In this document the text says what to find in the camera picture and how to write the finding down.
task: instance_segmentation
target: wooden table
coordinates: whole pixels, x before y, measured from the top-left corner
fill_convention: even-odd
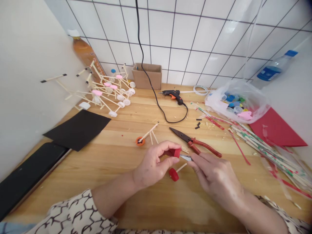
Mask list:
[[[192,90],[189,86],[163,84],[163,90]],[[170,97],[157,94],[159,105],[165,111],[167,119],[181,119],[186,109],[178,106]],[[311,201],[290,191],[293,200],[302,207],[299,210],[283,194],[279,182],[262,166],[259,155],[250,146],[238,140],[251,166],[248,166],[234,140],[228,133],[228,125],[222,124],[225,131],[208,122],[201,121],[195,129],[202,113],[194,110],[190,102],[198,102],[202,107],[204,97],[196,94],[181,94],[189,107],[188,118],[181,123],[165,122],[162,112],[156,105],[151,90],[136,90],[131,97],[131,105],[120,109],[118,117],[113,118],[105,129],[80,152],[71,152],[52,174],[26,199],[6,221],[36,223],[43,219],[51,205],[68,199],[87,188],[94,188],[117,175],[134,169],[151,146],[150,139],[138,147],[135,139],[143,136],[160,120],[154,130],[158,141],[175,141],[187,147],[187,144],[169,130],[172,126],[191,137],[206,142],[223,154],[231,162],[241,183],[252,193],[266,195],[281,206],[290,216],[309,222],[311,220]],[[92,106],[90,111],[108,116],[107,110]],[[77,113],[72,109],[60,123]],[[30,153],[31,155],[43,143],[43,139]],[[199,146],[201,151],[208,152]],[[184,164],[184,160],[175,165],[175,169]],[[224,211],[202,190],[197,177],[190,167],[179,172],[180,179],[173,182],[168,173],[156,185],[144,189],[131,197],[115,214],[119,219],[119,228],[128,229],[167,229],[195,232],[245,232],[245,228],[235,217]]]

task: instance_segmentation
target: plastic bottle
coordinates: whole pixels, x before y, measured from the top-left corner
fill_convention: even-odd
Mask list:
[[[262,89],[264,86],[267,86],[270,81],[288,68],[290,60],[296,54],[298,54],[297,51],[288,50],[285,55],[273,60],[261,72],[259,72],[257,78],[251,84],[258,89]]]
[[[94,65],[97,68],[100,75],[105,75],[100,63],[95,56],[95,53],[91,46],[88,45],[84,40],[80,38],[79,32],[77,30],[68,30],[69,35],[74,39],[72,42],[72,46],[76,55],[80,58],[80,60],[84,63],[86,67],[90,66],[92,61],[94,60]],[[101,79],[98,74],[92,69],[94,81],[100,83]]]

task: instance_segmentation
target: red paper sheet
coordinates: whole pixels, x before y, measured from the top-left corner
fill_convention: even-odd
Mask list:
[[[267,113],[250,124],[253,132],[264,140],[268,145],[271,145],[263,136],[263,125],[267,127],[267,138],[278,146],[307,146],[307,143],[280,117],[280,115],[270,108]]]

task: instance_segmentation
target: white bottle cap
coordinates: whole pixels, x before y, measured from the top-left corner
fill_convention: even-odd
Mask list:
[[[80,36],[79,32],[76,29],[74,29],[74,30],[68,29],[67,32],[71,37],[79,37]]]

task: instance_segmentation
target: hand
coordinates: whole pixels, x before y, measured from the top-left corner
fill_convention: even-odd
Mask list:
[[[231,163],[208,153],[191,155],[188,165],[197,174],[205,190],[225,210],[236,215],[244,208],[245,189],[238,181]]]
[[[166,174],[169,167],[173,166],[180,160],[176,157],[169,157],[160,162],[160,157],[166,154],[169,149],[180,149],[181,145],[171,141],[163,141],[148,149],[143,161],[133,171],[133,180],[139,189],[149,187]]]

